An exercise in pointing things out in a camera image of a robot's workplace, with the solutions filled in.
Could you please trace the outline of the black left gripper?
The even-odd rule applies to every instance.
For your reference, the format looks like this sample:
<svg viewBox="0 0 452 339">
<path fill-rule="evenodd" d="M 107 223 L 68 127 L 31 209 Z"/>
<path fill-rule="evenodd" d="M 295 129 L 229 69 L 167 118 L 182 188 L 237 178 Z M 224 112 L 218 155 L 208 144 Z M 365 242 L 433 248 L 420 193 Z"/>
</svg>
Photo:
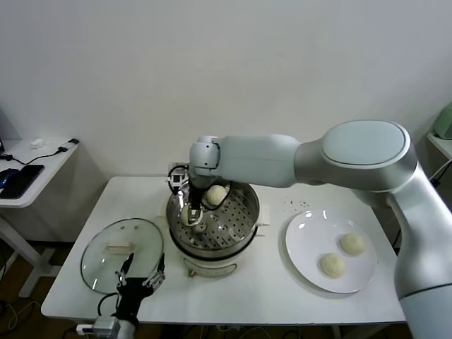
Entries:
<svg viewBox="0 0 452 339">
<path fill-rule="evenodd" d="M 165 280 L 165 254 L 162 254 L 153 274 L 145 278 L 126 278 L 134 259 L 134 252 L 122 263 L 115 272 L 119 296 L 118 307 L 112 314 L 119 320 L 137 320 L 141 302 L 151 296 Z"/>
</svg>

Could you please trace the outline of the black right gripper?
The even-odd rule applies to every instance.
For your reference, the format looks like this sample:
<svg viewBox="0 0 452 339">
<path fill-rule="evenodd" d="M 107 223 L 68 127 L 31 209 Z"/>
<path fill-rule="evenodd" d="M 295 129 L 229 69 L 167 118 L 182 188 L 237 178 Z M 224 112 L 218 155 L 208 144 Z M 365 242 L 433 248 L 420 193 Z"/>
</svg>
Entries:
<svg viewBox="0 0 452 339">
<path fill-rule="evenodd" d="M 197 225 L 202 221 L 201 203 L 206 188 L 198 188 L 192 183 L 189 184 L 189 225 Z"/>
</svg>

